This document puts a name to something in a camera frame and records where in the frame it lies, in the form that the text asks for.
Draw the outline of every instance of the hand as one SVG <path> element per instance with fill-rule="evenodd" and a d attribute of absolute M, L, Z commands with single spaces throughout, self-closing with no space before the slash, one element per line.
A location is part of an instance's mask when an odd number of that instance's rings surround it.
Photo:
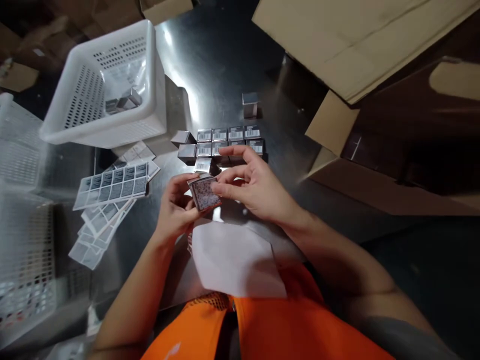
<path fill-rule="evenodd" d="M 187 180 L 198 176 L 196 173 L 184 173 L 172 177 L 168 182 L 161 197 L 160 214 L 155 230 L 162 240 L 175 242 L 186 232 L 190 224 L 203 215 L 195 207 L 192 197 L 185 195 L 189 189 Z"/>
<path fill-rule="evenodd" d="M 216 177 L 212 191 L 228 199 L 243 203 L 260 219 L 280 226 L 289 225 L 301 210 L 272 170 L 250 146 L 221 147 L 223 156 L 242 156 L 246 165 L 231 167 Z"/>

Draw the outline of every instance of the white plastic basket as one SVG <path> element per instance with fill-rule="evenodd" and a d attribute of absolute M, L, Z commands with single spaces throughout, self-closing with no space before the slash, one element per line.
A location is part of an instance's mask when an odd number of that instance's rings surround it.
<path fill-rule="evenodd" d="M 47 144 L 39 138 L 42 120 L 13 99 L 9 93 L 0 94 L 0 178 L 9 186 L 29 192 L 38 185 Z"/>
<path fill-rule="evenodd" d="M 57 306 L 52 202 L 0 183 L 0 350 Z"/>
<path fill-rule="evenodd" d="M 105 100 L 134 86 L 136 108 L 108 115 Z M 167 132 L 165 74 L 148 20 L 74 47 L 48 109 L 40 138 L 111 149 Z"/>

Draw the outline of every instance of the person's right hand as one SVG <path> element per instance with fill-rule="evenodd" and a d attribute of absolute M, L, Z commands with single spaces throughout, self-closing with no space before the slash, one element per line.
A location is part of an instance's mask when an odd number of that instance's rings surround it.
<path fill-rule="evenodd" d="M 219 152 L 222 156 L 241 156 L 246 165 L 222 171 L 216 177 L 218 182 L 211 185 L 215 194 L 237 200 L 260 219 L 277 225 L 288 225 L 293 220 L 299 205 L 250 146 L 221 147 Z"/>

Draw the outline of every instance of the stainless steel table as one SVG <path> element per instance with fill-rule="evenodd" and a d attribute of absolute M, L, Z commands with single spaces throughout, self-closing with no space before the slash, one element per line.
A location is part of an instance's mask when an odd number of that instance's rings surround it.
<path fill-rule="evenodd" d="M 169 78 L 169 129 L 187 129 L 196 137 L 197 130 L 203 128 L 259 125 L 268 163 L 287 190 L 302 207 L 355 242 L 418 222 L 417 218 L 389 216 L 304 179 L 320 150 L 304 134 L 327 89 L 252 23 L 255 1 L 214 3 L 198 6 L 156 27 L 157 49 Z M 260 119 L 243 119 L 242 93 L 248 92 L 259 94 Z M 155 229 L 160 199 L 169 179 L 193 170 L 177 159 L 176 149 L 169 147 L 164 136 L 145 142 L 161 154 L 157 163 L 162 170 L 150 184 L 150 196 L 137 201 L 93 272 L 92 300 L 104 310 L 126 281 Z M 237 203 L 223 206 L 213 216 L 247 224 L 256 231 L 267 231 L 269 227 L 277 234 L 272 240 L 277 257 L 285 262 L 303 258 L 281 230 L 245 215 Z M 185 240 L 176 247 L 162 308 L 202 291 Z"/>

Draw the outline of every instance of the orange safety vest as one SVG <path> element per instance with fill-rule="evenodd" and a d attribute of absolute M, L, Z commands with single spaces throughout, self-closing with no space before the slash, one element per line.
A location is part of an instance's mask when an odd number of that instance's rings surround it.
<path fill-rule="evenodd" d="M 302 265 L 280 271 L 286 299 L 233 298 L 243 360 L 393 359 L 336 317 Z M 214 360 L 228 311 L 221 298 L 193 300 L 150 345 L 142 360 Z"/>

